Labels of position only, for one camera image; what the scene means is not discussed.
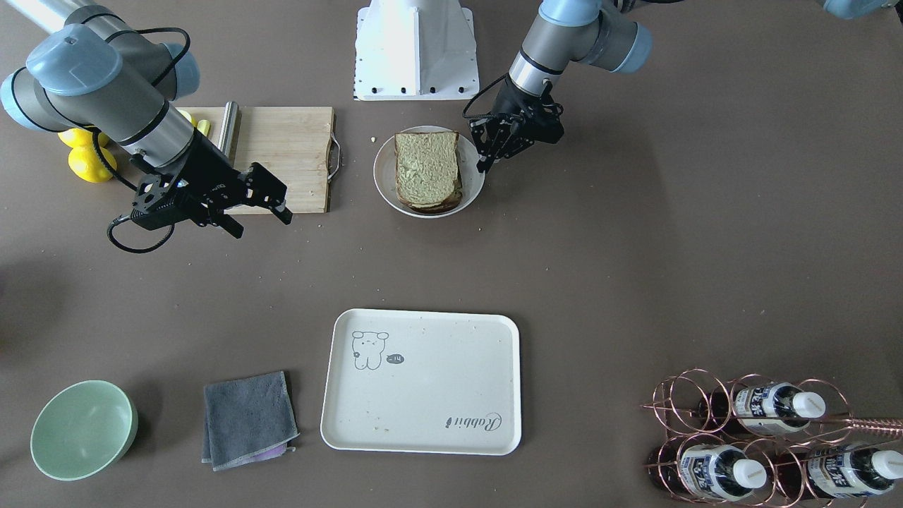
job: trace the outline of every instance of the bread slice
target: bread slice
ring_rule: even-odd
[[[415,212],[442,213],[461,203],[458,133],[395,135],[398,201]]]

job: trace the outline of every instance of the bear cartoon print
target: bear cartoon print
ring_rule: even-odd
[[[351,351],[354,352],[354,366],[359,370],[375,371],[383,362],[386,350],[386,332],[351,332]]]

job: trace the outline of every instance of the folded cloth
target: folded cloth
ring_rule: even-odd
[[[285,372],[204,387],[200,461],[222,471],[281,456],[298,437]]]

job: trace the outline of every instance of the tabletop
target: tabletop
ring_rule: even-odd
[[[462,5],[487,84],[538,2]],[[553,93],[563,139],[497,164],[466,210],[423,221],[382,200],[374,157],[408,127],[466,136],[464,103],[352,98],[366,3],[107,6],[135,28],[191,34],[201,85],[177,106],[333,107],[344,162],[327,213],[289,226],[243,216],[240,240],[183,223],[132,255],[105,237],[131,193],[81,181],[55,136],[0,115],[0,505],[674,506],[642,466],[663,430],[641,405],[690,367],[821,378],[857,414],[903,416],[903,28],[892,10],[846,22],[806,0],[639,9],[631,17],[655,37],[643,69],[569,66]],[[0,13],[8,73],[46,34],[9,5]],[[519,447],[326,446],[331,334],[351,308],[513,320]],[[297,450],[213,473],[200,463],[203,387],[280,370]],[[29,455],[34,419],[87,379],[130,395],[137,438],[98,475],[51,480]]]

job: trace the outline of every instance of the green bowl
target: green bowl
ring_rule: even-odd
[[[32,460],[64,482],[94,475],[116,462],[135,440],[135,404],[115,384],[82,381],[51,399],[32,429]]]

